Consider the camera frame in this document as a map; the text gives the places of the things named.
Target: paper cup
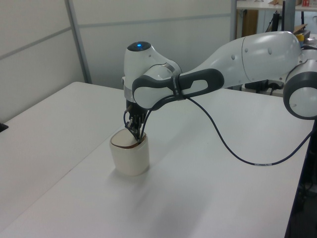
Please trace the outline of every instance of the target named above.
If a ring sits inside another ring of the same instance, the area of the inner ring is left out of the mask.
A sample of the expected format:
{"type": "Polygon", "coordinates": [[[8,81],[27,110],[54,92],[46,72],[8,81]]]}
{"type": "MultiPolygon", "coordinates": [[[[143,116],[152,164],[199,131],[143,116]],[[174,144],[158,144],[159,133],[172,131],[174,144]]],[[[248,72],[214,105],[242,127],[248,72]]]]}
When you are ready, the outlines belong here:
{"type": "Polygon", "coordinates": [[[129,130],[123,129],[111,138],[110,150],[115,168],[125,175],[140,175],[149,167],[149,140],[146,134],[138,144],[129,130]]]}

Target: black cable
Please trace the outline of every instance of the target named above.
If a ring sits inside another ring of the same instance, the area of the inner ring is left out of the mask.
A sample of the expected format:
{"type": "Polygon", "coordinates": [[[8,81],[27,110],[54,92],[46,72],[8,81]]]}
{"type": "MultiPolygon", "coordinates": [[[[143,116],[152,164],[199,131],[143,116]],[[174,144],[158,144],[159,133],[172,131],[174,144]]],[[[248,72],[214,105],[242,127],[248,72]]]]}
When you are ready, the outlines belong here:
{"type": "Polygon", "coordinates": [[[312,130],[312,131],[306,136],[306,138],[302,141],[302,143],[300,143],[300,145],[299,145],[290,155],[288,155],[287,157],[285,157],[284,159],[282,159],[282,160],[280,160],[280,161],[277,161],[277,162],[274,162],[274,163],[269,163],[269,164],[256,164],[256,163],[251,163],[251,162],[249,162],[249,161],[246,161],[246,160],[241,159],[239,156],[237,156],[237,155],[229,148],[229,146],[228,146],[228,145],[226,144],[226,142],[223,140],[223,138],[222,138],[222,136],[221,136],[221,134],[220,134],[220,132],[219,132],[219,130],[218,130],[216,124],[214,123],[212,117],[209,115],[209,113],[208,113],[200,104],[198,104],[196,101],[194,101],[194,100],[191,99],[191,98],[187,98],[186,96],[185,96],[185,98],[188,99],[189,101],[191,101],[192,103],[196,104],[196,106],[198,106],[198,107],[209,117],[209,119],[210,119],[210,121],[212,122],[214,128],[216,129],[216,132],[217,132],[219,138],[221,139],[223,145],[227,148],[227,150],[228,150],[234,157],[236,157],[238,160],[240,160],[240,161],[242,161],[242,162],[244,162],[244,163],[246,163],[246,164],[249,164],[249,165],[254,165],[254,166],[272,166],[272,165],[278,165],[278,164],[280,164],[280,163],[282,163],[282,162],[288,160],[289,158],[291,158],[291,157],[303,146],[303,144],[308,140],[308,138],[310,138],[310,136],[316,132],[316,128],[315,128],[314,130],[312,130]]]}
{"type": "Polygon", "coordinates": [[[274,91],[274,87],[272,87],[271,92],[269,93],[270,96],[272,96],[273,91],[274,91]]]}
{"type": "Polygon", "coordinates": [[[291,72],[293,72],[298,66],[301,66],[302,64],[307,63],[307,61],[308,61],[308,59],[307,59],[305,62],[296,65],[291,71],[289,71],[288,74],[287,74],[287,76],[286,76],[285,83],[286,83],[286,81],[287,81],[287,79],[288,79],[288,76],[291,74],[291,72]]]}
{"type": "MultiPolygon", "coordinates": [[[[159,101],[157,101],[157,102],[154,104],[154,106],[153,106],[151,109],[149,109],[149,112],[147,113],[147,115],[146,115],[146,117],[145,117],[145,120],[144,120],[144,123],[143,123],[143,128],[142,128],[142,132],[141,132],[140,138],[143,138],[144,129],[145,129],[146,123],[147,123],[147,121],[148,121],[148,118],[149,118],[151,112],[155,109],[155,107],[156,107],[159,103],[161,103],[163,100],[165,100],[165,99],[167,99],[167,98],[171,98],[171,97],[174,97],[174,95],[166,96],[166,97],[160,99],[159,101]]],[[[213,126],[214,126],[214,128],[215,128],[215,130],[216,130],[216,132],[217,132],[217,134],[218,134],[218,136],[219,136],[219,138],[221,139],[223,145],[226,147],[226,149],[227,149],[234,157],[236,157],[238,160],[242,161],[243,163],[246,163],[246,164],[249,164],[249,165],[253,165],[253,166],[273,166],[273,165],[278,165],[278,164],[280,164],[280,163],[282,163],[282,162],[288,160],[289,158],[291,158],[291,157],[305,144],[305,142],[310,138],[310,136],[313,135],[313,134],[317,131],[317,128],[313,129],[313,130],[305,137],[305,139],[299,144],[299,146],[298,146],[291,154],[289,154],[288,156],[286,156],[284,159],[279,160],[279,161],[274,162],[274,163],[269,163],[269,164],[256,164],[256,163],[252,163],[252,162],[246,161],[246,160],[240,158],[239,156],[237,156],[237,155],[229,148],[229,146],[226,144],[226,142],[225,142],[224,139],[222,138],[222,135],[220,134],[220,131],[218,130],[218,127],[216,126],[216,124],[215,124],[214,120],[212,119],[212,117],[210,116],[210,114],[209,114],[200,104],[198,104],[198,103],[197,103],[196,101],[194,101],[193,99],[188,98],[188,97],[186,97],[185,95],[184,95],[184,98],[185,98],[185,99],[188,99],[189,101],[191,101],[192,103],[194,103],[196,106],[198,106],[198,107],[208,116],[208,118],[209,118],[210,121],[212,122],[212,124],[213,124],[213,126]]]]}
{"type": "Polygon", "coordinates": [[[167,99],[167,98],[172,98],[172,97],[174,97],[174,95],[169,95],[169,96],[166,96],[166,97],[164,97],[164,98],[158,100],[158,101],[153,105],[153,107],[151,107],[151,108],[149,109],[149,111],[148,111],[148,113],[147,113],[147,115],[146,115],[146,117],[145,117],[145,119],[144,119],[144,123],[143,123],[143,127],[142,127],[142,132],[141,132],[140,140],[142,140],[142,138],[143,138],[145,125],[146,125],[146,123],[147,123],[147,121],[148,121],[148,118],[149,118],[151,112],[152,112],[152,111],[155,109],[155,107],[156,107],[158,104],[160,104],[163,100],[165,100],[165,99],[167,99]]]}

